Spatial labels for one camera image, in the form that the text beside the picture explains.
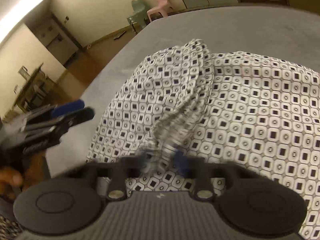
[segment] finger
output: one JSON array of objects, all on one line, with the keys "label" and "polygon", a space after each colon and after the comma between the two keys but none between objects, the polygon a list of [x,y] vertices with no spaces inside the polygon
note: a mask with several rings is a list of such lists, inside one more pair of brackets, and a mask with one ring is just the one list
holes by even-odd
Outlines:
[{"label": "finger", "polygon": [[16,198],[16,194],[14,193],[12,187],[3,181],[0,181],[0,195],[7,197],[10,200],[14,200]]},{"label": "finger", "polygon": [[37,180],[31,180],[31,179],[26,180],[25,179],[24,183],[23,183],[22,191],[25,191],[26,189],[28,189],[31,186],[36,185],[38,183],[39,183],[39,181],[37,181]]},{"label": "finger", "polygon": [[13,187],[20,187],[23,184],[22,175],[11,167],[0,169],[0,181],[6,182]]},{"label": "finger", "polygon": [[42,162],[45,152],[40,152],[31,158],[29,168],[24,173],[24,184],[36,184],[43,180]]},{"label": "finger", "polygon": [[6,182],[0,181],[0,195],[5,195],[10,187]]}]

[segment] crumpled fabric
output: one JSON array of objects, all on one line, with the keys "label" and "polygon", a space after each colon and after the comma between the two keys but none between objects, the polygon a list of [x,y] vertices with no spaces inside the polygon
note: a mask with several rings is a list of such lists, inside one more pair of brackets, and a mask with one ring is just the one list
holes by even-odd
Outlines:
[{"label": "crumpled fabric", "polygon": [[[132,190],[193,190],[170,163],[177,149],[209,163],[233,161],[299,193],[308,206],[300,234],[320,236],[320,115],[317,72],[237,51],[212,54],[201,40],[160,50],[136,67],[109,103],[88,161],[148,152]],[[223,192],[223,178],[212,179]]]}]

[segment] metal bolt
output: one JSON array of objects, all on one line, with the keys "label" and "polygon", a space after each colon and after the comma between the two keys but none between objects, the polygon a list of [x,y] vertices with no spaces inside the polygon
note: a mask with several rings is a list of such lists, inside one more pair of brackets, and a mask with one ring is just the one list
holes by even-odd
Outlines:
[{"label": "metal bolt", "polygon": [[213,193],[210,190],[199,190],[197,192],[197,196],[199,198],[207,199],[207,198],[211,198],[213,196]]},{"label": "metal bolt", "polygon": [[112,199],[119,199],[119,198],[122,198],[123,196],[124,196],[124,192],[122,192],[121,190],[113,190],[108,194],[108,197]]}]

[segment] gray table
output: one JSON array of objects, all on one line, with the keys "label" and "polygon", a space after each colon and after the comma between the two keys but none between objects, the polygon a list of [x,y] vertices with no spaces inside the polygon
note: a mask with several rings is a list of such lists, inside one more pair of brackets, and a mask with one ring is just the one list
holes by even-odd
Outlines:
[{"label": "gray table", "polygon": [[289,60],[320,72],[320,17],[291,8],[223,7],[152,22],[100,72],[82,95],[96,110],[90,122],[72,128],[48,150],[51,174],[83,163],[96,125],[114,94],[145,56],[203,39],[212,53],[247,51]]}]

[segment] beige wall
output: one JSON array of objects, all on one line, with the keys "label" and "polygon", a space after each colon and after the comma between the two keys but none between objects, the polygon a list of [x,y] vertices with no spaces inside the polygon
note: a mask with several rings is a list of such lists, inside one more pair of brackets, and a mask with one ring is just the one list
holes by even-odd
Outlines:
[{"label": "beige wall", "polygon": [[36,6],[26,15],[26,17],[23,19],[23,22],[28,26],[29,29],[33,30],[46,18],[50,18],[50,3],[51,0],[43,0],[38,6]]},{"label": "beige wall", "polygon": [[15,85],[22,87],[24,78],[18,70],[25,66],[28,73],[41,63],[41,68],[53,81],[56,81],[65,68],[41,44],[25,24],[22,24],[0,49],[0,116],[12,107],[16,98]]},{"label": "beige wall", "polygon": [[[63,65],[78,50],[78,47],[53,19],[49,18],[42,21],[42,24],[32,32],[47,50]],[[63,38],[62,41],[56,39],[58,34]]]},{"label": "beige wall", "polygon": [[[154,0],[146,0],[155,6]],[[182,0],[170,0],[175,8],[185,8]],[[51,10],[70,33],[86,46],[99,38],[128,26],[131,0],[52,0]]]}]

